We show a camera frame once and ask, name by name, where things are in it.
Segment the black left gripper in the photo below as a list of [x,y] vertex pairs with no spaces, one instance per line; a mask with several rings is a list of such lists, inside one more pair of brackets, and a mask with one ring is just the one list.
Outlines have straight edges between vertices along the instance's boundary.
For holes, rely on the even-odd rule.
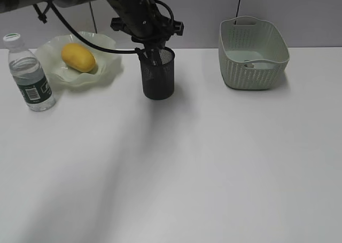
[[112,30],[130,35],[135,43],[162,48],[173,35],[183,35],[183,22],[160,0],[111,0],[111,8],[118,15],[111,20]]

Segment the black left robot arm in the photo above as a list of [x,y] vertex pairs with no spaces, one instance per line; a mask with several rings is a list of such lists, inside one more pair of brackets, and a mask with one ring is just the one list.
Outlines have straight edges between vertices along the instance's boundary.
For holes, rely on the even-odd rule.
[[[62,18],[58,7],[66,8],[96,0],[1,0],[1,12],[33,6],[38,18],[46,23],[46,12],[53,10],[56,16],[69,29],[74,29]],[[161,49],[174,34],[181,36],[184,24],[176,21],[168,5],[159,0],[106,0],[118,17],[111,21],[114,31],[121,31],[135,43],[147,48]]]

